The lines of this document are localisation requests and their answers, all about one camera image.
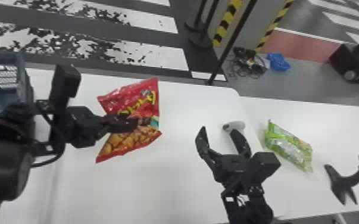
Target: plastic packaging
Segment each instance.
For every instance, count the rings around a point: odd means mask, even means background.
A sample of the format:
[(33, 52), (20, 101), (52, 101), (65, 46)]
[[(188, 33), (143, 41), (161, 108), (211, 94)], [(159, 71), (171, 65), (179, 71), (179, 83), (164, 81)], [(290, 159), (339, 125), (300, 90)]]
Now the plastic packaging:
[(291, 65), (285, 61), (281, 53), (268, 53), (267, 59), (270, 60), (271, 68), (276, 71), (287, 71)]
[(137, 117), (139, 125), (130, 133), (111, 134), (100, 150), (96, 163), (145, 147), (161, 135), (158, 130), (160, 110), (157, 78), (121, 87), (98, 97), (98, 101), (107, 114)]
[(289, 160), (303, 171), (313, 171), (311, 166), (313, 149), (311, 145), (272, 123), (270, 120), (266, 132), (266, 145), (269, 149)]

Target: blue object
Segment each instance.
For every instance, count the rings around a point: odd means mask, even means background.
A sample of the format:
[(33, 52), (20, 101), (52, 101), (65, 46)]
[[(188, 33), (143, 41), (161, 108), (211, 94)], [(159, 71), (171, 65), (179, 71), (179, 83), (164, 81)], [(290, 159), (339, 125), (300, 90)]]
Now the blue object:
[(276, 71), (287, 71), (291, 67), (281, 53), (268, 53), (267, 59), (271, 62), (271, 68)]

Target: white tabletop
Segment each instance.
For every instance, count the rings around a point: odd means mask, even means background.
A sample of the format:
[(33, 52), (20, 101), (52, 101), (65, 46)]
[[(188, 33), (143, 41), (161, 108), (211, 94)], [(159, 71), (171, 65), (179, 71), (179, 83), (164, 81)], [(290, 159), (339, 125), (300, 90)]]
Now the white tabletop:
[[(36, 97), (47, 98), (53, 71), (27, 71)], [(98, 95), (138, 81), (84, 74), (71, 104), (85, 105), (103, 115)], [(159, 87), (163, 135), (155, 142), (100, 164), (95, 164), (95, 157), (105, 139), (81, 150), (69, 145), (62, 159), (49, 167), (55, 169), (53, 178), (32, 173), (22, 198), (3, 205), (0, 216), (14, 217), (10, 211), (21, 209), (21, 216), (39, 215), (37, 223), (47, 224), (227, 222), (220, 198), (223, 187), (200, 159), (194, 140), (200, 128), (206, 126), (213, 149), (223, 154), (236, 153), (221, 128), (233, 120), (243, 120), (251, 127), (238, 93), (228, 88), (169, 82), (160, 82)], [(262, 150), (253, 129), (246, 129), (244, 134), (253, 152)], [(281, 216), (286, 212), (286, 197), (273, 194), (277, 189), (273, 180), (269, 178), (263, 186), (267, 201)], [(47, 182), (53, 185), (39, 188)], [(48, 209), (35, 205), (36, 200), (48, 198)], [(36, 222), (28, 217), (19, 223)]]
[(261, 141), (268, 119), (310, 143), (314, 173), (306, 174), (280, 158), (275, 173), (286, 188), (288, 212), (281, 219), (359, 211), (359, 184), (353, 187), (358, 205), (347, 198), (342, 205), (330, 190), (324, 164), (331, 164), (341, 175), (357, 171), (359, 165), (359, 107), (242, 97), (251, 123)]

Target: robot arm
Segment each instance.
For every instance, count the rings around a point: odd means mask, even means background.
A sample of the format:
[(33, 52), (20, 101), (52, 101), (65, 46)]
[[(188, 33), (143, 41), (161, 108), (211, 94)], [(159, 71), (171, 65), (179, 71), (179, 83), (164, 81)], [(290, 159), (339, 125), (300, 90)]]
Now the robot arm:
[[(57, 65), (48, 100), (33, 104), (9, 105), (0, 115), (0, 205), (12, 201), (23, 192), (30, 169), (57, 161), (70, 143), (76, 148), (95, 145), (106, 133), (130, 132), (136, 129), (137, 119), (109, 114), (94, 115), (86, 107), (68, 107), (76, 96), (80, 73), (72, 66)], [(33, 139), (33, 116), (40, 114), (51, 127), (49, 139)], [(54, 158), (35, 163), (36, 158)]]

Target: hazard stripe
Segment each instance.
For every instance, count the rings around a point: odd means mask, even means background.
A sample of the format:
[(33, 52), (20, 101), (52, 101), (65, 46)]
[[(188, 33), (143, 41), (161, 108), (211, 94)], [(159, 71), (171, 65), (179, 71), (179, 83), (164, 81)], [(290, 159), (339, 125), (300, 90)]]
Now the hazard stripe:
[(283, 16), (285, 16), (285, 14), (288, 12), (289, 8), (291, 7), (291, 5), (293, 4), (294, 1), (295, 0), (287, 0), (286, 1), (285, 6), (279, 11), (279, 13), (276, 15), (276, 17), (274, 19), (274, 22), (272, 22), (272, 24), (269, 25), (266, 33), (260, 39), (257, 47), (255, 48), (255, 51), (257, 51), (257, 52), (261, 51), (263, 46), (266, 44), (267, 40), (270, 38), (270, 35), (272, 34), (273, 30), (275, 29), (275, 27), (278, 26), (279, 21), (281, 21)]
[(221, 42), (226, 36), (228, 28), (232, 23), (233, 18), (235, 17), (236, 11), (239, 9), (241, 5), (242, 5), (242, 0), (232, 0), (230, 2), (230, 5), (226, 9), (226, 12), (224, 13), (224, 17), (222, 18), (222, 21), (217, 29), (217, 32), (214, 35), (213, 38), (214, 46), (217, 47), (221, 46)]

